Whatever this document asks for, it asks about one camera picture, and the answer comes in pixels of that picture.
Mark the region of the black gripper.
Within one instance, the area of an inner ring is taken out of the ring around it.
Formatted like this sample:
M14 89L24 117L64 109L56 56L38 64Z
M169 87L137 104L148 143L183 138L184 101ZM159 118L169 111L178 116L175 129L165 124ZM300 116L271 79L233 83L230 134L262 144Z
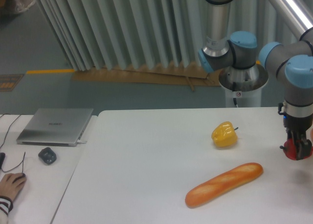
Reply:
M288 102L278 104L278 114L283 116L283 124L289 129L292 137L293 160L309 158L313 152L313 146L306 137L306 131L313 124L313 105L294 106Z

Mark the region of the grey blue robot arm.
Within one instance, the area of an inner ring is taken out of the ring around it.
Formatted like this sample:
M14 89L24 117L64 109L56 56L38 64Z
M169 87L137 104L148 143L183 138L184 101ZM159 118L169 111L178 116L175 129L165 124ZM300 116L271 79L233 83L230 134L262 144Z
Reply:
M269 0L298 39L291 45L272 42L257 52L256 37L244 31L226 35L233 0L205 0L211 14L206 44L198 52L203 69L220 70L220 84L237 100L238 92L261 88L272 74L285 88L278 105L287 140L282 146L292 160L308 158L313 144L306 137L313 123L313 15L302 0Z

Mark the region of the striped sleeve forearm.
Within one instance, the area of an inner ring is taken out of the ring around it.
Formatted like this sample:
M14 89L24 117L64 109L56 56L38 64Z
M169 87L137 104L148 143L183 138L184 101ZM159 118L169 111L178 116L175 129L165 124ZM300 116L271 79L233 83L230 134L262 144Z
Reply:
M0 224L8 223L8 214L13 209L13 202L10 198L0 197Z

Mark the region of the person's hand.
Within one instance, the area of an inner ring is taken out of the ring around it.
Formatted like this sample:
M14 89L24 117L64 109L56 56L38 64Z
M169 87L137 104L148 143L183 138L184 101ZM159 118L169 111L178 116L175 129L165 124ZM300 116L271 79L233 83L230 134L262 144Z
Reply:
M21 175L22 173L15 173L15 174L10 173L10 174L4 175L4 177L0 181L0 196L8 197L12 201L14 201L17 195L23 189L26 181L23 184L20 184L18 186L14 185L12 181L13 179Z

